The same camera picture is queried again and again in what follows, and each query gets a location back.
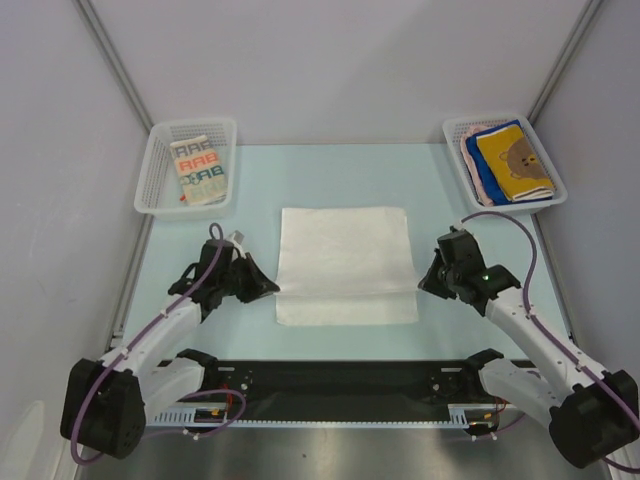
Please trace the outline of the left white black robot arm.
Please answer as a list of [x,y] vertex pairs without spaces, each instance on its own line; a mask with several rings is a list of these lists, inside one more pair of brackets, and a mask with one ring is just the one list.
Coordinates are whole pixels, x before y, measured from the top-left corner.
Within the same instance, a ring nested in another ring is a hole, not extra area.
[[179,401],[222,403],[222,410],[211,416],[220,428],[244,413],[247,388],[231,388],[216,357],[194,349],[171,360],[165,357],[224,298],[251,303],[279,292],[241,243],[238,231],[207,240],[199,261],[171,285],[167,306],[148,325],[100,359],[81,359],[73,366],[60,434],[70,441],[78,464],[87,462],[80,447],[99,456],[126,458],[140,443],[147,423]]

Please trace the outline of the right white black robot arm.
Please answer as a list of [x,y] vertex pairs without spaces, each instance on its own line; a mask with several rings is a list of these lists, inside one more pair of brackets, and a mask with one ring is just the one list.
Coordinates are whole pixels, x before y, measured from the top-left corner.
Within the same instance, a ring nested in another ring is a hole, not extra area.
[[452,229],[437,240],[434,260],[418,285],[472,306],[526,354],[528,372],[497,351],[470,358],[463,395],[496,396],[545,427],[559,453],[585,468],[639,438],[639,391],[624,370],[609,372],[536,315],[528,291],[504,266],[486,266],[474,236]]

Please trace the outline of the white towel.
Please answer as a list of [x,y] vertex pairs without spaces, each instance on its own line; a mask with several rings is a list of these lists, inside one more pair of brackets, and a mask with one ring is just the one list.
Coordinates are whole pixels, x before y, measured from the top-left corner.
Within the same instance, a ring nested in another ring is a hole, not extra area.
[[276,319],[284,326],[417,322],[405,210],[283,209],[276,282]]

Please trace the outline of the yellow brown bear towel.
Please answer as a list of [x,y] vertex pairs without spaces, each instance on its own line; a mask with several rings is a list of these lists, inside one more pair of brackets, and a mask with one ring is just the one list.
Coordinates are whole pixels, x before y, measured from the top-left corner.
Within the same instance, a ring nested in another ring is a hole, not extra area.
[[475,141],[502,193],[511,203],[554,196],[554,185],[519,123],[513,121],[479,132]]

